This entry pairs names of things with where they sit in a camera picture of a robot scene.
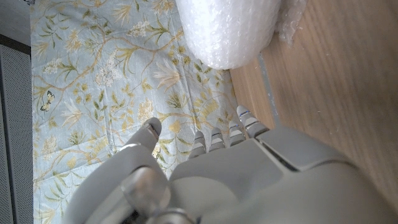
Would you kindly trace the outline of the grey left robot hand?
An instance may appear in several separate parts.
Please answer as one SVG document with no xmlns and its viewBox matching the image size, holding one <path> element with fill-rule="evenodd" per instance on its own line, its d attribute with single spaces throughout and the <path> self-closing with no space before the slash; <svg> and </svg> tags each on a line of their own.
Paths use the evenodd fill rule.
<svg viewBox="0 0 398 224">
<path fill-rule="evenodd" d="M 64 223 L 396 223 L 397 212 L 347 157 L 294 129 L 269 129 L 245 107 L 166 176 L 148 119 L 75 190 Z"/>
</svg>

